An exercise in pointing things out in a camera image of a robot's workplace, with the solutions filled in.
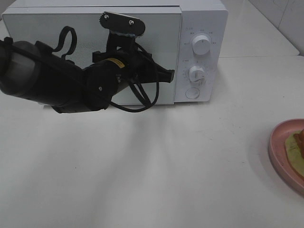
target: power knob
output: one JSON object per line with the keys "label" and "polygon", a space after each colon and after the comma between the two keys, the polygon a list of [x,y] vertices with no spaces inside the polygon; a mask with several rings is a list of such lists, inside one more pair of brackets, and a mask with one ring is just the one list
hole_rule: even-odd
{"label": "power knob", "polygon": [[202,56],[210,51],[211,39],[208,35],[197,35],[192,40],[193,52]]}
{"label": "power knob", "polygon": [[194,66],[189,69],[189,80],[192,83],[200,83],[205,81],[206,72],[203,67]]}

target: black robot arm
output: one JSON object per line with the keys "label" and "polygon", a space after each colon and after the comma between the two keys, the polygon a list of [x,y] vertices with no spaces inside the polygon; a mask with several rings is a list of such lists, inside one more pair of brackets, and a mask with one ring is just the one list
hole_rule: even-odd
{"label": "black robot arm", "polygon": [[[76,32],[64,27],[58,46],[37,41],[0,41],[0,90],[8,95],[40,102],[58,113],[78,113],[106,109],[109,105],[128,112],[141,112],[152,107],[158,99],[159,83],[170,83],[174,71],[156,64],[152,55],[135,42],[145,31],[145,24],[133,17],[104,12],[101,25],[109,29],[106,52],[94,52],[93,64],[81,69],[66,60],[77,44]],[[71,32],[69,51],[57,57]],[[156,83],[155,99],[151,102],[143,83]],[[112,97],[130,87],[143,108],[129,109],[113,103]]]}

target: wire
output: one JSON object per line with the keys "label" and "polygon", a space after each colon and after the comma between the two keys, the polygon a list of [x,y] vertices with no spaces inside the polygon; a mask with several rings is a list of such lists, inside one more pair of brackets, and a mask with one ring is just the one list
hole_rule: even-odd
{"label": "wire", "polygon": [[[8,44],[1,41],[0,40],[0,44],[3,44],[4,46],[7,46]],[[131,109],[131,108],[127,108],[127,107],[124,107],[124,106],[121,106],[119,104],[116,104],[112,101],[109,101],[107,98],[103,97],[102,95],[98,94],[97,92],[89,89],[86,85],[82,84],[81,82],[77,81],[76,79],[74,79],[73,77],[71,77],[69,74],[67,74],[66,72],[62,72],[62,70],[60,68],[58,68],[57,66],[47,62],[47,61],[44,61],[43,59],[41,59],[40,57],[32,54],[32,53],[29,53],[21,48],[18,48],[16,46],[13,46],[13,45],[10,45],[10,47],[12,48],[12,50],[14,50],[15,52],[19,53],[19,54],[22,54],[26,57],[29,57],[37,62],[40,62],[40,63],[43,63],[45,65],[47,65],[48,67],[62,73],[63,75],[67,76],[69,79],[73,80],[74,82],[76,82],[78,85],[80,85],[84,90],[86,90],[87,92],[90,92],[91,94],[99,97],[100,99],[102,99],[103,101],[107,102],[108,104],[110,104],[111,106],[113,107],[116,107],[120,110],[123,110],[123,111],[126,111],[126,112],[130,112],[130,113],[139,113],[139,112],[143,112],[149,108],[151,108],[152,106],[154,106],[158,100],[158,97],[159,97],[159,91],[160,91],[160,83],[159,83],[159,75],[158,75],[158,71],[157,71],[157,65],[156,63],[154,62],[154,60],[152,59],[152,57],[149,55],[149,53],[142,47],[140,46],[139,44],[135,43],[135,45],[142,51],[143,53],[143,56],[146,57],[147,59],[149,59],[152,63],[153,63],[153,66],[154,66],[154,72],[155,72],[155,79],[156,79],[156,92],[155,92],[155,99],[154,101],[148,105],[148,106],[145,106],[143,108],[139,108],[139,109]]]}

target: plate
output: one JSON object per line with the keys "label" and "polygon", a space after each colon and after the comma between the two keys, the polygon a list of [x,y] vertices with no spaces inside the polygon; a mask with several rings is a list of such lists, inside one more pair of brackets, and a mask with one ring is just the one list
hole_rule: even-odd
{"label": "plate", "polygon": [[304,119],[287,120],[278,124],[270,135],[269,157],[274,169],[293,189],[304,195],[304,177],[290,165],[285,140],[295,131],[304,129]]}

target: white microwave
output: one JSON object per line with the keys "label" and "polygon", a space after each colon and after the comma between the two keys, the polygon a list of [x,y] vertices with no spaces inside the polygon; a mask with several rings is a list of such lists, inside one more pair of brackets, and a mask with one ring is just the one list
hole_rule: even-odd
{"label": "white microwave", "polygon": [[[171,83],[160,84],[157,104],[210,99],[228,16],[220,0],[16,0],[2,17],[14,41],[40,40],[51,47],[64,26],[73,27],[78,45],[69,58],[86,67],[92,63],[92,52],[105,51],[108,31],[99,23],[104,11],[141,19],[146,30],[136,41],[156,63],[175,70]],[[153,99],[155,84],[145,84],[144,89]],[[113,101],[139,104],[129,88]]]}

